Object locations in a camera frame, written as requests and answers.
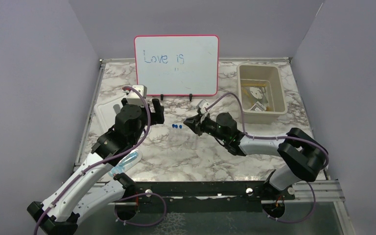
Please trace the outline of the small bag black granules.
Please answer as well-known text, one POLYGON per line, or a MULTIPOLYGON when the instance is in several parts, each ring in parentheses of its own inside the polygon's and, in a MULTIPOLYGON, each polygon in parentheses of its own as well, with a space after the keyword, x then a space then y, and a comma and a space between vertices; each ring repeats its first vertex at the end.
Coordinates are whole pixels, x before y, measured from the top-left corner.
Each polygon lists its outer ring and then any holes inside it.
POLYGON ((255 112, 265 112, 267 111, 267 106, 260 103, 257 101, 256 103, 253 104, 253 106, 250 108, 250 111, 255 111, 255 112))

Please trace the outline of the bag of filter paper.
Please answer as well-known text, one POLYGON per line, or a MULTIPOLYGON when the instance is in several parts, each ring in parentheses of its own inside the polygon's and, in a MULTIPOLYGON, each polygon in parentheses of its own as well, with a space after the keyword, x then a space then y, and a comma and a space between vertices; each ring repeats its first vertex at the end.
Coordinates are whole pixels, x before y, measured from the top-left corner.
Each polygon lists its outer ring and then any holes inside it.
POLYGON ((249 92, 260 103, 268 103, 264 90, 262 90, 260 87, 249 87, 249 92))

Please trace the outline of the white plastic container lid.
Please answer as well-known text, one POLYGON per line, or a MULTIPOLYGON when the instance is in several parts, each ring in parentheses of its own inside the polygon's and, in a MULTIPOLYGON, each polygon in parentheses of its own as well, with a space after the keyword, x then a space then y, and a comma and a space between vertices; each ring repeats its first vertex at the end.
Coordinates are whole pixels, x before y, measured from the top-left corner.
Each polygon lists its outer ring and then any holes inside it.
POLYGON ((121 96, 114 96, 97 102, 94 106, 95 117, 99 124, 101 133, 104 134, 115 123, 115 117, 122 108, 121 100, 124 98, 121 96))

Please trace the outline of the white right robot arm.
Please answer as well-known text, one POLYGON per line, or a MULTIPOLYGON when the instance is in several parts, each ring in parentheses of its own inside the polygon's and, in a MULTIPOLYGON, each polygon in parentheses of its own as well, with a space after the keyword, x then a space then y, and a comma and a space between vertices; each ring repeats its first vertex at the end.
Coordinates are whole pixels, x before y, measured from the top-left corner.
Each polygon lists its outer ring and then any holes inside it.
POLYGON ((313 182, 329 162, 327 150, 299 128, 291 128, 283 136, 257 137, 240 131, 229 113, 220 113, 216 120, 197 114, 184 121, 193 133, 208 134, 219 141, 232 155, 271 155, 281 157, 285 165, 274 170, 261 191, 275 199, 290 185, 299 181, 313 182))

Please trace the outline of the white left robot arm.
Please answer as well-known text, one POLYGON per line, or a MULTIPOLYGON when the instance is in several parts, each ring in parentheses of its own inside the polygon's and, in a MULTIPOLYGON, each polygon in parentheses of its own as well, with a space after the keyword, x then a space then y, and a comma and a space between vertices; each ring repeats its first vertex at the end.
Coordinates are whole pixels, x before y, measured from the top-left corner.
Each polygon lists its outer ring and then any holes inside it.
POLYGON ((126 172, 142 158, 138 150, 150 126, 163 124, 164 107, 152 99, 124 98, 115 123, 101 135, 80 167, 43 202, 32 202, 28 213, 36 221, 34 234, 72 235, 92 213, 106 204, 134 196, 134 182, 126 172))

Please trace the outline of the yellow rubber tubing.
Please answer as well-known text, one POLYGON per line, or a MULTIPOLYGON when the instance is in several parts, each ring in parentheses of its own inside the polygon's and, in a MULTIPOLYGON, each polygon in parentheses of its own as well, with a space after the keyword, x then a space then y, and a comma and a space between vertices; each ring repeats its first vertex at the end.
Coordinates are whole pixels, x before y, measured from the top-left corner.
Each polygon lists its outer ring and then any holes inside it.
POLYGON ((245 86, 245 93, 252 102, 267 104, 266 88, 264 86, 245 86))

